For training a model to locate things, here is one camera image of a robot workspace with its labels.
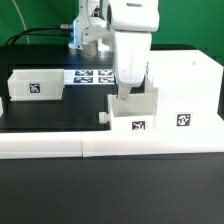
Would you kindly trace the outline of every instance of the white cardboard box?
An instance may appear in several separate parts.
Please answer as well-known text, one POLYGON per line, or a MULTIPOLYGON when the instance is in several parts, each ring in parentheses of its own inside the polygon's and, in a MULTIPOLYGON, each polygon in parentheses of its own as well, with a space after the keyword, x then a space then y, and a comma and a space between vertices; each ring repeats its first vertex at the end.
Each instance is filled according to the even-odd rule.
POLYGON ((13 70, 8 87, 11 101, 60 100, 64 88, 64 70, 13 70))

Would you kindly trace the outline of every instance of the black cable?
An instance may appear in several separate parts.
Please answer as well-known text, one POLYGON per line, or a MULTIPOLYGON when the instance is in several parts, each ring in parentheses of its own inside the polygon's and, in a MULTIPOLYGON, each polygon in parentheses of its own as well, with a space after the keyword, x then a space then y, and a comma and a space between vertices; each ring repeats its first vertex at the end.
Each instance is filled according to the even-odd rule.
POLYGON ((14 35, 13 37, 10 37, 6 41, 5 45, 8 45, 11 40, 13 40, 11 44, 14 44, 21 36, 24 36, 25 33, 29 34, 31 32, 35 32, 35 31, 47 31, 47 30, 60 30, 60 26, 36 27, 36 28, 31 28, 31 29, 28 29, 28 30, 24 30, 20 34, 14 35))
POLYGON ((11 37, 11 38, 5 43, 5 45, 8 45, 8 42, 9 42, 11 39, 13 39, 13 38, 15 38, 15 37, 17 37, 17 36, 19 36, 19 38, 22 37, 22 36, 71 37, 70 34, 67 34, 67 35, 66 35, 66 34, 23 33, 23 34, 19 34, 19 35, 15 35, 15 36, 11 37))

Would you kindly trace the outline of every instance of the cable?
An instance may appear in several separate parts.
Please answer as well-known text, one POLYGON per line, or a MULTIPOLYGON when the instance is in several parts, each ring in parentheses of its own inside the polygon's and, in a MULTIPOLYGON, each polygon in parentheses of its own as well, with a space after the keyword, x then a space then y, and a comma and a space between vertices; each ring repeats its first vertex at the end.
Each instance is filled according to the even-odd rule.
POLYGON ((42 34, 42 33, 21 33, 21 34, 18 34, 18 35, 15 35, 13 37, 11 37, 6 43, 5 45, 8 45, 8 43, 10 42, 10 40, 14 39, 14 38, 17 38, 17 37, 22 37, 22 36, 46 36, 46 37, 71 37, 70 34, 42 34))
POLYGON ((47 31, 47 30, 59 30, 59 29, 60 29, 60 26, 31 28, 31 29, 28 29, 28 30, 25 30, 25 31, 21 32, 20 34, 17 34, 17 35, 14 35, 14 36, 10 37, 6 41, 5 45, 8 45, 11 40, 13 40, 11 44, 14 44, 21 36, 24 36, 24 33, 28 34, 28 33, 35 32, 35 31, 47 31))
MULTIPOLYGON (((12 3, 15 6, 15 9, 16 9, 19 17, 20 17, 20 20, 22 22, 22 25, 23 25, 24 30, 27 30, 25 21, 24 21, 23 16, 22 16, 22 13, 20 12, 18 5, 16 4, 16 1, 15 0, 12 0, 12 3)), ((26 38, 27 38, 27 43, 30 44, 29 37, 27 36, 26 38)))

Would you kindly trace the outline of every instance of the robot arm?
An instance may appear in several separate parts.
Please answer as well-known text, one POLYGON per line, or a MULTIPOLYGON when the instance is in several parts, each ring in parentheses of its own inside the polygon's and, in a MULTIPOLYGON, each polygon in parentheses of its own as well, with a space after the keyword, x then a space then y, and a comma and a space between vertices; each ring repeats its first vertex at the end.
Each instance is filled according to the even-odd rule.
POLYGON ((84 30, 82 41, 91 43, 101 34, 112 39, 118 99, 128 100, 131 88, 139 87, 146 74, 151 32, 159 25, 158 0, 104 0, 102 4, 109 31, 90 27, 84 30))

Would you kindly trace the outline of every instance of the green wall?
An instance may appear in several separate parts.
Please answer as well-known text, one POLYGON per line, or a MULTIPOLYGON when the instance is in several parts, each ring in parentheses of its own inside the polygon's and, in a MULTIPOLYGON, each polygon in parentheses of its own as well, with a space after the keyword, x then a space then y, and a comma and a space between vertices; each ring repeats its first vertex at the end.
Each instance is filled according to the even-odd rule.
MULTIPOLYGON (((17 0, 27 28, 71 23, 78 0, 17 0)), ((0 45, 23 30, 12 1, 0 0, 0 45)), ((224 65, 224 0, 160 0, 156 44, 189 44, 224 65)), ((69 42, 63 38, 31 37, 32 44, 69 42)), ((25 38, 19 43, 26 43, 25 38)))

